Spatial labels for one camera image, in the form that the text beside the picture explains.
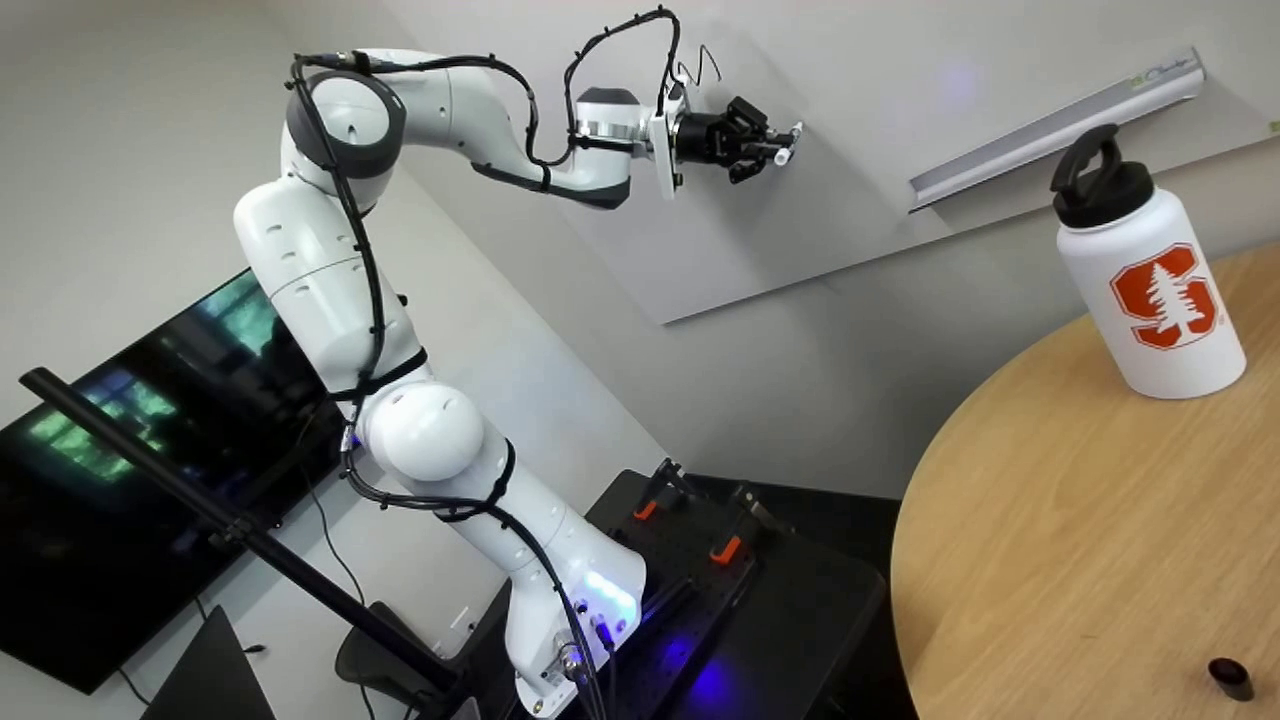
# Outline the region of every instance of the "wall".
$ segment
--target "wall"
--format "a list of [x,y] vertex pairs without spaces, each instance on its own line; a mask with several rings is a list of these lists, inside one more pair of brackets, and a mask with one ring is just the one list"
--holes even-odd
[[[550,135],[562,138],[562,62],[602,33],[602,22],[616,22],[647,2],[576,0],[550,10],[514,0],[386,0],[386,8],[400,15],[419,48],[502,50],[530,67],[550,103]],[[779,44],[790,55],[766,55],[760,62],[779,77],[817,62],[868,62],[859,44],[790,34],[795,26],[802,20],[767,26],[772,34],[785,34]],[[622,44],[612,55],[602,55],[597,77],[637,81],[646,77],[642,67],[652,77],[658,55],[642,62],[637,48]],[[811,85],[831,96],[837,77],[841,71],[811,77]],[[767,217],[779,244],[806,233],[866,233],[854,210],[831,210],[846,187],[841,168],[858,168],[846,152],[854,144],[859,138],[831,122],[819,144],[802,146],[795,165],[831,170],[810,174],[810,184],[825,187],[811,194],[811,209],[791,209],[790,225]],[[1015,347],[1079,311],[1075,291],[1051,257],[1051,217],[1031,210],[678,328],[658,328],[610,274],[597,244],[610,244],[612,233],[696,227],[633,210],[602,217],[550,205],[484,184],[443,160],[419,160],[414,168],[533,308],[642,416],[642,425],[696,473],[901,494],[945,416]],[[1274,205],[1280,187],[1280,144],[1203,160],[1159,181],[1183,192],[1212,252],[1274,240],[1280,233],[1280,205]],[[646,168],[637,168],[637,192],[652,194]],[[760,209],[772,205],[772,194],[755,187],[722,192],[753,192]],[[672,274],[688,266],[679,252],[672,252],[668,262]]]
[[[22,371],[81,375],[245,261],[233,205],[276,170],[283,62],[295,48],[255,0],[97,0],[76,10],[5,2],[16,44],[0,55],[0,420],[35,398]],[[374,217],[376,249],[438,356],[521,445],[521,461],[584,509],[622,468],[652,468],[658,440],[550,331],[464,233],[400,174]],[[428,639],[479,610],[498,573],[449,526],[357,502],[324,483],[332,535],[365,591],[389,598]],[[338,583],[318,513],[301,502],[281,531]],[[332,676],[343,623],[318,598],[245,559],[206,602],[224,602],[242,639],[267,642],[255,672],[281,720],[351,720],[360,697]],[[130,669],[156,690],[195,631],[186,610]],[[122,681],[76,697],[0,655],[0,717],[122,720],[136,698]]]

